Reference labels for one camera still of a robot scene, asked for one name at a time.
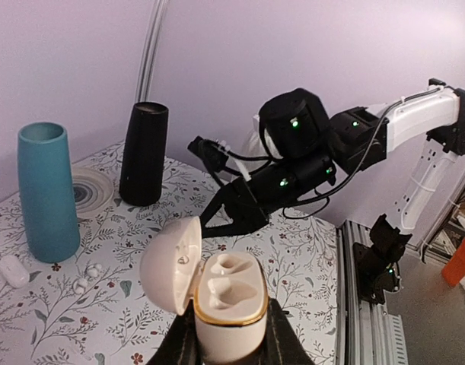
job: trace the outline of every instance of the wall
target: wall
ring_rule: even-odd
[[[73,160],[123,138],[150,12],[145,0],[0,2],[0,199],[17,189],[24,124],[64,124]],[[333,115],[416,92],[430,77],[465,87],[465,0],[171,0],[151,97],[170,107],[167,153],[201,167],[186,150],[195,136],[238,149],[251,116],[287,90],[313,91]],[[359,174],[321,217],[372,225],[422,140]],[[465,158],[421,228],[464,167]]]
[[[277,94],[305,87],[333,115],[415,93],[432,77],[465,87],[465,0],[173,0],[152,98],[170,107],[169,154],[200,167],[186,151],[195,136],[239,149],[251,116]],[[320,216],[371,226],[402,193],[423,139],[359,174]],[[422,229],[464,167],[465,158],[420,218]]]
[[[68,129],[79,160],[124,138],[152,1],[0,2],[0,200],[18,188],[18,130]]]

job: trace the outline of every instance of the white plate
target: white plate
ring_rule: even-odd
[[[112,200],[112,181],[103,173],[86,167],[73,167],[72,178],[77,217],[95,218]]]

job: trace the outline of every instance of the black cup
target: black cup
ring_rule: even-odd
[[[146,207],[161,197],[168,112],[158,103],[142,102],[132,108],[119,187],[128,204]]]

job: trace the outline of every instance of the teal cup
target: teal cup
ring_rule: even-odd
[[[66,129],[51,122],[18,134],[18,179],[29,250],[42,262],[75,254],[80,233]]]

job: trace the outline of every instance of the table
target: table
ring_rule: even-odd
[[[107,174],[117,187],[123,143],[78,163]],[[217,187],[209,175],[166,159],[161,200],[137,208],[116,194],[112,204],[80,222],[74,257],[38,262],[27,250],[17,195],[0,204],[0,258],[16,254],[30,283],[13,289],[0,276],[0,363],[35,365],[139,365],[158,348],[173,313],[150,303],[139,282],[139,258],[168,221],[199,215]],[[212,223],[227,220],[223,212]],[[269,294],[317,365],[332,364],[336,346],[336,229],[316,218],[286,220],[273,214],[268,227],[248,236],[203,240],[203,257],[248,251],[263,265]],[[77,295],[72,284],[100,263],[103,273]]]

